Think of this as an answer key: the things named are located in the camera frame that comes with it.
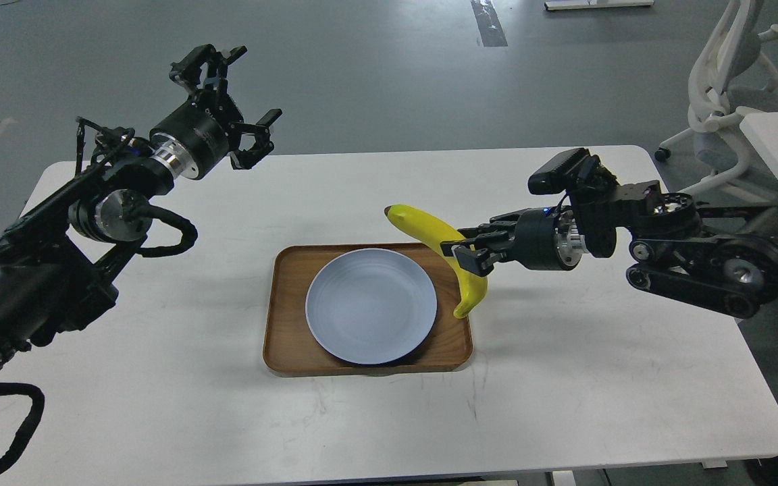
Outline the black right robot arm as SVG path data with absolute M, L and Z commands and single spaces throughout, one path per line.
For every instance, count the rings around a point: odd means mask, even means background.
M 438 250 L 480 277 L 497 263 L 570 271 L 587 254 L 609 258 L 617 230 L 631 235 L 630 286 L 735 318 L 778 299 L 778 200 L 738 207 L 698 205 L 660 182 L 619 184 L 586 148 L 563 151 L 527 182 L 534 196 L 562 194 L 534 207 L 463 228 Z

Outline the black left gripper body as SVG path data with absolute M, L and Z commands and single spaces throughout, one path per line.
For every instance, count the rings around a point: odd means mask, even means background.
M 186 101 L 149 130 L 151 158 L 173 178 L 203 179 L 228 152 L 238 148 L 241 134 L 234 126 L 241 113 L 232 103 L 201 107 Z

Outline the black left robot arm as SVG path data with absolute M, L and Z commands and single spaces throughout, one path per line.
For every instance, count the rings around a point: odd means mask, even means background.
M 251 169 L 271 154 L 271 109 L 250 124 L 228 94 L 228 69 L 246 55 L 213 45 L 192 49 L 169 77 L 188 95 L 147 138 L 79 117 L 74 177 L 0 235 L 0 371 L 17 353 L 83 330 L 116 304 L 114 280 L 130 259 L 191 249 L 197 228 L 152 204 L 177 178 L 200 180 L 225 157 Z M 0 382 L 0 474 L 39 427 L 45 396 Z

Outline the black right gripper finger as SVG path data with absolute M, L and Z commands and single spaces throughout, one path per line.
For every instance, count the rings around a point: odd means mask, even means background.
M 515 237 L 519 215 L 499 215 L 475 227 L 458 228 L 464 239 L 475 241 L 509 241 Z
M 512 261 L 513 241 L 453 243 L 451 252 L 461 269 L 476 276 L 488 276 L 498 263 Z

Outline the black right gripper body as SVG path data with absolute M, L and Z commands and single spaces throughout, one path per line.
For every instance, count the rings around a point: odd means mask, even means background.
M 534 271 L 570 271 L 587 252 L 570 207 L 541 207 L 519 216 L 507 259 Z

